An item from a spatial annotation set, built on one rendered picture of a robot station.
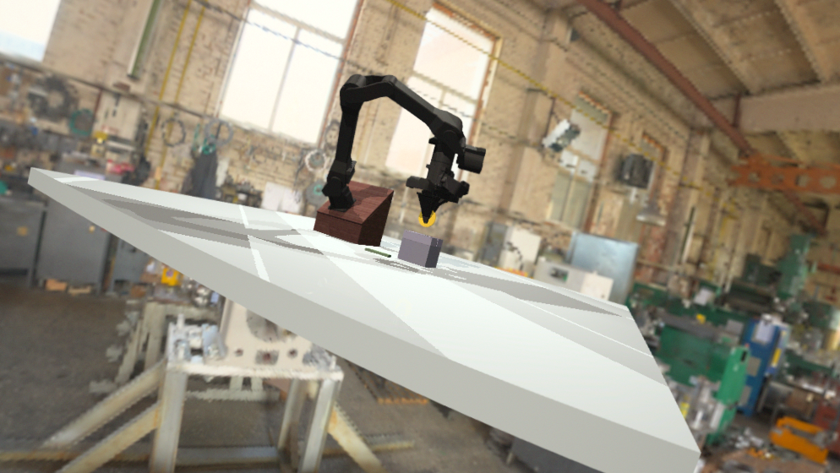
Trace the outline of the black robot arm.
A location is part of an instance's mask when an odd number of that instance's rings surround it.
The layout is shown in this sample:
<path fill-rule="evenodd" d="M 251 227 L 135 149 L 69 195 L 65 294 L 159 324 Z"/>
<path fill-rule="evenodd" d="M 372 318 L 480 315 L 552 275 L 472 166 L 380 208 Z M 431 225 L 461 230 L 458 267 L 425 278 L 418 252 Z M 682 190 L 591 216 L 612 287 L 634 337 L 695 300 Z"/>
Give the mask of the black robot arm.
<path fill-rule="evenodd" d="M 453 166 L 455 154 L 458 154 L 457 168 L 480 174 L 486 149 L 466 144 L 462 131 L 462 120 L 433 106 L 413 90 L 407 88 L 394 75 L 353 74 L 341 87 L 341 125 L 334 162 L 327 176 L 322 193 L 328 197 L 328 209 L 346 212 L 356 201 L 349 185 L 354 173 L 356 161 L 352 160 L 352 145 L 359 112 L 363 103 L 380 97 L 389 97 L 406 111 L 424 122 L 432 134 L 430 144 L 434 144 L 431 161 L 438 161 Z M 447 188 L 447 192 L 462 198 L 469 194 L 470 184 L 457 181 L 455 173 L 442 171 L 435 183 Z M 438 184 L 438 185 L 437 185 Z"/>

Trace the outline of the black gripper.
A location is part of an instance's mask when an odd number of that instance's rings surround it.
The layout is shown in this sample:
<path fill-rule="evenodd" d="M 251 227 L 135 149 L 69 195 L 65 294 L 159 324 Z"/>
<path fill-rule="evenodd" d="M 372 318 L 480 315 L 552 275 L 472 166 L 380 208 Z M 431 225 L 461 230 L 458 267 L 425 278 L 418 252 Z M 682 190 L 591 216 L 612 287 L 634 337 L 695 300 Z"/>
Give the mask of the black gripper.
<path fill-rule="evenodd" d="M 437 178 L 442 171 L 447 171 L 448 175 L 451 175 L 451 173 L 454 172 L 452 171 L 452 166 L 438 161 L 431 161 L 430 165 L 427 164 L 426 167 L 428 168 L 426 178 L 410 176 L 406 180 L 407 187 L 423 189 L 421 193 L 417 192 L 417 195 L 424 223 L 428 223 L 432 211 L 435 213 L 441 204 L 447 202 L 458 204 L 459 201 L 459 196 L 454 195 L 451 192 L 447 192 L 446 190 L 448 189 L 442 186 L 442 182 L 440 183 L 440 186 L 435 185 Z"/>

